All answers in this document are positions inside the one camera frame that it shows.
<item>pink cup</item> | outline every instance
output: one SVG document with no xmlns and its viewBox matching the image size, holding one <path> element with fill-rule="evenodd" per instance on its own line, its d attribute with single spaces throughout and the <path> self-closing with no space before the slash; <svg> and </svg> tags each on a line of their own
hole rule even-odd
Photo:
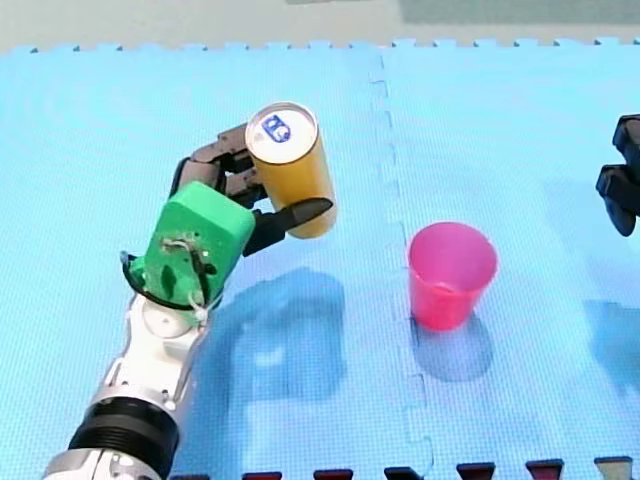
<svg viewBox="0 0 640 480">
<path fill-rule="evenodd" d="M 420 230 L 409 248 L 411 311 L 417 323 L 436 331 L 460 326 L 497 268 L 495 249 L 472 227 L 445 222 Z"/>
</svg>

